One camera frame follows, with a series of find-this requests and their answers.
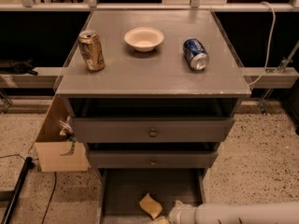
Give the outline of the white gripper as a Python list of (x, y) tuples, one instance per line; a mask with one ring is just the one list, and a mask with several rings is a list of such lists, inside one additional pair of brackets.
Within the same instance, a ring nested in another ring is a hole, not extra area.
[(149, 224), (195, 224), (195, 211), (195, 207), (175, 200), (175, 206), (168, 215), (170, 222), (166, 217), (158, 217)]

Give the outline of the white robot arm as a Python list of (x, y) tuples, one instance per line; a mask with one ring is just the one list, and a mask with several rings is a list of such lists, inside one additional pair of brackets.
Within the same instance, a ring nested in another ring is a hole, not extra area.
[(197, 207), (177, 202), (167, 217), (148, 224), (299, 224), (299, 202)]

